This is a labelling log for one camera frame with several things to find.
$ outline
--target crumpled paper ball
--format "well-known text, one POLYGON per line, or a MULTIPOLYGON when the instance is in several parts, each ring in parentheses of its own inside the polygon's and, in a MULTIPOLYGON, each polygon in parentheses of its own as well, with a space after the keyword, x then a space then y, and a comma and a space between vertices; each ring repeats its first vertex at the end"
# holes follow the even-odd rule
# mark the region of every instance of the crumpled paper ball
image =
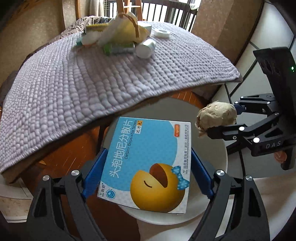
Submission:
POLYGON ((207 134, 208 128, 233 125, 236 117, 237 111, 232 104, 215 101, 198 112, 195 126, 199 136, 203 136, 207 134))

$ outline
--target yellow smiley face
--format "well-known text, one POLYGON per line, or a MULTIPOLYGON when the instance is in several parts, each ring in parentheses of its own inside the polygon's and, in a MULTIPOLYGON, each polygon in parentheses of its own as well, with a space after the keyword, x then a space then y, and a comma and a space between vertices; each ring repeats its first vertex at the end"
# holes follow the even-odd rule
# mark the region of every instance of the yellow smiley face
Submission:
POLYGON ((149 173, 138 171, 131 181, 131 197, 138 208, 168 213, 182 201, 185 190, 178 190, 178 178, 172 167, 156 163, 149 173))

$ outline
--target roll of tape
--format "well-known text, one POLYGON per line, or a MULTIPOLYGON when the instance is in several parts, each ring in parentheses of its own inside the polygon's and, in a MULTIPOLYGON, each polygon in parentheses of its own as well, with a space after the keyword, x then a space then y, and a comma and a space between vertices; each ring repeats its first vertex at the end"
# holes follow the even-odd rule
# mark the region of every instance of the roll of tape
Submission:
POLYGON ((170 31, 164 30, 164 29, 155 29, 154 35, 159 38, 169 38, 170 37, 170 31))

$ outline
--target wooden chair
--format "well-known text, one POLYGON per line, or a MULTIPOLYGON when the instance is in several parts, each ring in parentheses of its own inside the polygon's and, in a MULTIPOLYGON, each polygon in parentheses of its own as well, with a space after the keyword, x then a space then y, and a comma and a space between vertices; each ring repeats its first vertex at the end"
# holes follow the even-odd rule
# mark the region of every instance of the wooden chair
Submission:
POLYGON ((129 8, 136 8, 137 12, 137 19, 138 21, 143 21, 143 14, 142 14, 142 1, 141 0, 135 0, 136 4, 130 6, 131 0, 116 0, 117 3, 117 13, 128 13, 129 8))

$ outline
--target window railing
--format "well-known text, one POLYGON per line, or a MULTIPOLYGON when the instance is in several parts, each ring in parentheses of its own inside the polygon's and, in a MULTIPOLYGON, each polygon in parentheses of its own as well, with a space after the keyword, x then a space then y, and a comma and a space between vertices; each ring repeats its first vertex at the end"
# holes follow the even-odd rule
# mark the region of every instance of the window railing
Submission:
MULTIPOLYGON (((142 0, 143 19, 147 21, 167 22, 179 26, 187 31, 192 30, 198 9, 191 10, 190 3, 172 0, 142 0)), ((131 0, 131 5, 135 5, 135 0, 131 0)), ((136 15, 136 9, 130 8, 136 15)), ((104 2, 105 16, 113 18, 117 15, 116 0, 106 0, 104 2)))

